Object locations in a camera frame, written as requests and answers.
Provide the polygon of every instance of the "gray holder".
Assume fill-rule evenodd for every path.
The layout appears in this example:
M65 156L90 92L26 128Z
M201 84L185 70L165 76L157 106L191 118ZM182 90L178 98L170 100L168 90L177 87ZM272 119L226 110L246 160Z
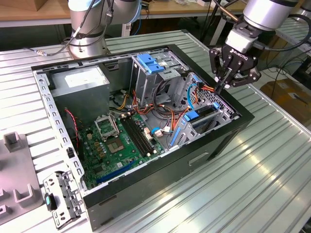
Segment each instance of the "gray holder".
M42 203L26 136L5 134L0 140L0 225Z

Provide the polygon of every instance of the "ram slot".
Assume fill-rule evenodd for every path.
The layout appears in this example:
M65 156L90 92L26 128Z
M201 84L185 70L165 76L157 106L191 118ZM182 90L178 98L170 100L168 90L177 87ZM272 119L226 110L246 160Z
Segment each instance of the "ram slot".
M152 153L152 147L132 119L121 120L121 124L143 157Z

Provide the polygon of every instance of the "aluminum extrusion table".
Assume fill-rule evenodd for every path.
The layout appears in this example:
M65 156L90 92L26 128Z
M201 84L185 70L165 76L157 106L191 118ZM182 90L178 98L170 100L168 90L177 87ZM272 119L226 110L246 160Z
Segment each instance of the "aluminum extrusion table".
M308 34L309 27L304 21L297 22L292 18L288 18L283 25L276 30L277 36L283 38L288 43L295 45L299 43ZM308 56L311 56L311 46L303 44L298 47L302 52L307 52Z
M207 48L189 33L107 40L112 52L170 43L212 75ZM70 59L66 50L54 57L0 52L1 136L11 131L27 135L43 194L43 179L66 165L30 67ZM303 227L311 216L311 133L252 85L230 93L255 116L251 124L214 160L97 232L298 232ZM45 205L0 226L2 233L54 229ZM90 232L85 213L61 232Z

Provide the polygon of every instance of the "cardboard box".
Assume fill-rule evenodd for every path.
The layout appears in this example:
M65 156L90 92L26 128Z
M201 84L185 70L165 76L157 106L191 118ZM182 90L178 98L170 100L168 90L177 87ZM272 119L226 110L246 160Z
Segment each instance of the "cardboard box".
M29 11L38 11L46 1L47 0L0 0L0 5Z
M274 81L261 87L261 91L271 97ZM292 115L305 127L311 124L311 95L291 79L276 82L273 101Z

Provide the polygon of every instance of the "expansion slot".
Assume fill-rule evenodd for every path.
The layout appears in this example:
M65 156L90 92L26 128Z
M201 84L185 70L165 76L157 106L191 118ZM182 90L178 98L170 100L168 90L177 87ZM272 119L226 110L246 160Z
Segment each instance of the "expansion slot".
M100 177L99 179L96 179L96 182L102 183L102 182L108 181L108 180L112 179L113 177L118 176L118 175L128 171L134 163L135 163L135 161L132 161L128 165L120 168L119 170L113 171L113 172L109 173L108 175Z
M121 124L143 157L153 152L149 142L132 119L122 119Z

